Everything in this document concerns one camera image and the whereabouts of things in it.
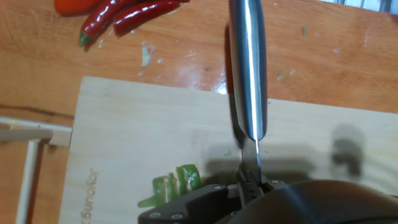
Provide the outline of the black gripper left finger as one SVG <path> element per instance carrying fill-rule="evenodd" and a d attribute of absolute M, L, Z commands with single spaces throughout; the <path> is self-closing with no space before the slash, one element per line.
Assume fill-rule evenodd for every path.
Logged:
<path fill-rule="evenodd" d="M 138 224 L 225 224 L 261 196 L 255 182 L 212 184 L 139 215 Z"/>

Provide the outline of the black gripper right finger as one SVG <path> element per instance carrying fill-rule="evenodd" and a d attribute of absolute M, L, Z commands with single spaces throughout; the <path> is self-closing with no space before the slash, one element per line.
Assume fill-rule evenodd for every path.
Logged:
<path fill-rule="evenodd" d="M 286 187 L 287 184 L 281 180 L 262 180 L 261 188 L 263 191 L 273 191 L 282 187 Z"/>

